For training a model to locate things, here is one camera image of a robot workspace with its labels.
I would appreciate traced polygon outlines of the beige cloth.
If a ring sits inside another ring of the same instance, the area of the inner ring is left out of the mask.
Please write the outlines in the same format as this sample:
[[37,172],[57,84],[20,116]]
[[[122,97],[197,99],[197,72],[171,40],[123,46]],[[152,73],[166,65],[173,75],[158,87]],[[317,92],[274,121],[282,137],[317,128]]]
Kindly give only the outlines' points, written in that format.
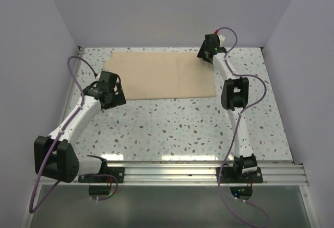
[[212,98],[212,65],[195,53],[113,52],[104,68],[118,74],[127,100]]

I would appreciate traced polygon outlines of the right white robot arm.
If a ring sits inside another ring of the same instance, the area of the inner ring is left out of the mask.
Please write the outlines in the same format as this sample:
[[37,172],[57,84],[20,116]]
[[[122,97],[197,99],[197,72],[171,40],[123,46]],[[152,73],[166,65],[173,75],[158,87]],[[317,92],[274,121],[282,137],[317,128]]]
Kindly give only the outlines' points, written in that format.
[[225,37],[218,31],[205,35],[197,57],[217,69],[224,81],[221,105],[227,111],[233,128],[234,162],[232,167],[226,168],[226,172],[221,172],[224,177],[222,181],[227,183],[235,180],[242,183],[258,169],[256,157],[249,141],[247,123],[242,116],[242,110],[246,109],[248,105],[249,79],[244,75],[237,74],[228,59],[228,52],[223,46],[224,42]]

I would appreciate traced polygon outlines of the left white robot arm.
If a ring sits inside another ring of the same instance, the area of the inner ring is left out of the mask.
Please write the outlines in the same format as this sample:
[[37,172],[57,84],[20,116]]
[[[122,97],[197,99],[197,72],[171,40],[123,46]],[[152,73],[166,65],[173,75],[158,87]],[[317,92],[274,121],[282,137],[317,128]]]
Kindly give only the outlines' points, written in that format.
[[96,182],[109,175],[106,159],[88,155],[80,158],[74,146],[91,120],[101,111],[124,105],[119,75],[102,71],[98,80],[81,91],[76,108],[48,136],[34,142],[34,165],[38,176],[70,183],[77,176],[90,175]]

